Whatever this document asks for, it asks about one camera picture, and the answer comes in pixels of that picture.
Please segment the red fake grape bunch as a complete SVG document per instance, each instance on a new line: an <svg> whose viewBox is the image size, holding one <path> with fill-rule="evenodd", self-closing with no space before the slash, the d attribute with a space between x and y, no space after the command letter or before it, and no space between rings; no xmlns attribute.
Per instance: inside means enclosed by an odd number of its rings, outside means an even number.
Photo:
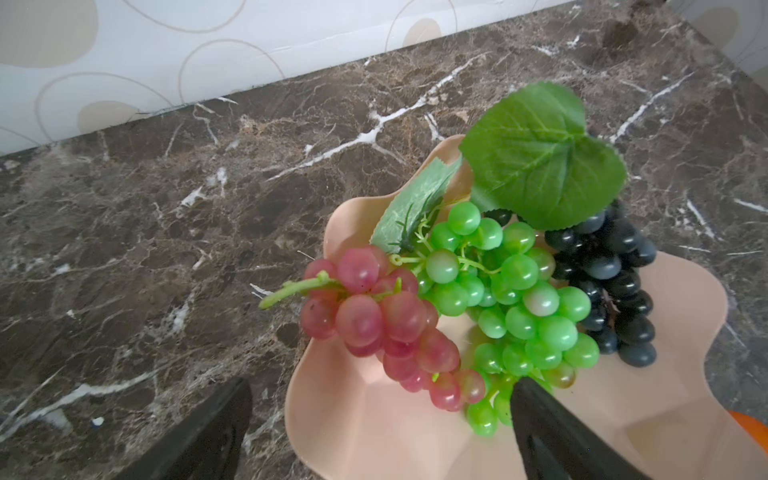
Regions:
<svg viewBox="0 0 768 480"><path fill-rule="evenodd" d="M459 411L483 400L489 386L479 371L463 367L458 346L438 323L464 313L470 296L455 279L439 283L429 276L426 261L373 245L352 248L338 260L311 261L300 280L284 283L259 306L304 296L299 324L305 334L337 338L352 356L377 358L405 390L425 391L438 409Z"/></svg>

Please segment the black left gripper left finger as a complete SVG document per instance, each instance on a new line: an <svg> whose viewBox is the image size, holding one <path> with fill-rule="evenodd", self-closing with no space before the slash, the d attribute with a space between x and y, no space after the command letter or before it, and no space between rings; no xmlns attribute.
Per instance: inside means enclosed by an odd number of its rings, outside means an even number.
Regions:
<svg viewBox="0 0 768 480"><path fill-rule="evenodd" d="M229 380L117 477L234 478L252 405L249 382L244 378Z"/></svg>

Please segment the green fake grape bunch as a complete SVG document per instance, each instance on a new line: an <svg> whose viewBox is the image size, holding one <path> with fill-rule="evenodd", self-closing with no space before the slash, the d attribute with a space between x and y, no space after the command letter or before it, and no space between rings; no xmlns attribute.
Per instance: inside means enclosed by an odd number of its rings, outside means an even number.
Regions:
<svg viewBox="0 0 768 480"><path fill-rule="evenodd" d="M560 261L537 246L530 225L448 199L458 171L428 163L386 208L371 243L388 270L373 293L402 325L424 304L418 339L385 340L388 359L415 364L399 372L402 386L428 391L439 409L464 413L477 435L491 436L511 423L520 379L567 389L600 353L585 331L588 295L556 283Z"/></svg>

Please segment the small fake orange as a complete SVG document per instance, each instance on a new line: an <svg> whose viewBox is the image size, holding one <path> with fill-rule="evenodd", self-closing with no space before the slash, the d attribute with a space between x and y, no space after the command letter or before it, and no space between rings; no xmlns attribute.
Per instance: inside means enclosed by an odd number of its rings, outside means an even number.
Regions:
<svg viewBox="0 0 768 480"><path fill-rule="evenodd" d="M732 418L750 435L750 437L768 453L768 427L749 415L729 410Z"/></svg>

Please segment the black fake grape bunch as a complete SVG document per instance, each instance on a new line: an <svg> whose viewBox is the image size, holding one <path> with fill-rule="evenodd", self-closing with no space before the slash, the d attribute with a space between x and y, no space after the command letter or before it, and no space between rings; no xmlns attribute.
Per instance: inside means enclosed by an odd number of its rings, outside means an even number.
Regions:
<svg viewBox="0 0 768 480"><path fill-rule="evenodd" d="M560 261L556 283L588 295L585 331L599 358L618 354L635 367L652 364L653 302L639 272L657 249L627 217L619 198L625 162L589 133L578 96L555 83L528 85L494 105L460 150L479 210L530 225L537 246Z"/></svg>

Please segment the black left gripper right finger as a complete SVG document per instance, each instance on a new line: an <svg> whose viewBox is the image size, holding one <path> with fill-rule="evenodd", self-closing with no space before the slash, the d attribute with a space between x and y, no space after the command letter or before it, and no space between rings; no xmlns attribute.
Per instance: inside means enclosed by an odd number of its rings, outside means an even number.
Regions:
<svg viewBox="0 0 768 480"><path fill-rule="evenodd" d="M510 411L528 479L647 477L531 378L515 384Z"/></svg>

